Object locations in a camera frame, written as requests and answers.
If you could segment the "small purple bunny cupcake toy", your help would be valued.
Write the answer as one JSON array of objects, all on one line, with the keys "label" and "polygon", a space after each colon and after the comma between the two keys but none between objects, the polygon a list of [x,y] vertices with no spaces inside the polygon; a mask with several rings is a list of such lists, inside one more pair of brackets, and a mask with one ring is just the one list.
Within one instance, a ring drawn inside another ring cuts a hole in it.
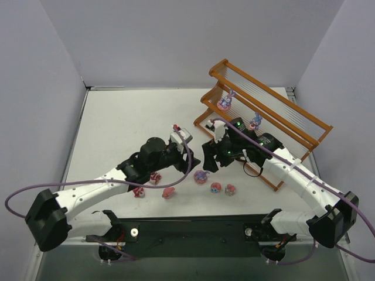
[{"label": "small purple bunny cupcake toy", "polygon": [[257,131],[261,125],[263,118],[259,113],[255,113],[255,117],[249,123],[249,130]]}]

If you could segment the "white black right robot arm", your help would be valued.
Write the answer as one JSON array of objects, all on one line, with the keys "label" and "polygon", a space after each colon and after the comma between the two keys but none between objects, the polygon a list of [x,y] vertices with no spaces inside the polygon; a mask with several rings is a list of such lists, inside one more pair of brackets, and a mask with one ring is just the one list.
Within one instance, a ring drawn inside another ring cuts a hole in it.
[{"label": "white black right robot arm", "polygon": [[260,172],[283,181],[310,207],[308,212],[274,210],[264,218],[264,228],[280,235],[309,235],[333,248],[356,222],[358,197],[323,183],[270,133],[257,135],[241,118],[231,122],[215,118],[206,128],[214,137],[202,145],[205,170],[215,173],[235,160],[255,164]]}]

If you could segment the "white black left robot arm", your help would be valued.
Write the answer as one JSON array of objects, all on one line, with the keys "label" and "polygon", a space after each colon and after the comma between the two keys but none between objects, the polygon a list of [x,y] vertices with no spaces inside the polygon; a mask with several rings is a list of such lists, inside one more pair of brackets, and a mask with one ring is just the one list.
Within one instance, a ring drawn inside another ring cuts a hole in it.
[{"label": "white black left robot arm", "polygon": [[35,198],[25,222],[39,249],[47,252],[57,248],[67,238],[97,235],[103,237],[117,223],[111,211],[96,211],[89,219],[80,219],[86,209],[147,183],[151,174],[173,166],[183,174],[200,164],[194,153],[181,140],[152,137],[117,167],[76,188],[52,193],[46,189]]}]

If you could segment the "purple bunny sitting donut toy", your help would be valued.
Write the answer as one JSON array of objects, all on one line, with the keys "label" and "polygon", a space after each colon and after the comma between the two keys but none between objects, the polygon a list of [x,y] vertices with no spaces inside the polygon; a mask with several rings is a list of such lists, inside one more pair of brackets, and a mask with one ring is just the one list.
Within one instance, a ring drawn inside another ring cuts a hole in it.
[{"label": "purple bunny sitting donut toy", "polygon": [[230,90],[227,95],[222,97],[218,102],[217,102],[217,107],[221,111],[228,111],[232,107],[232,100],[235,97],[236,92],[234,90]]}]

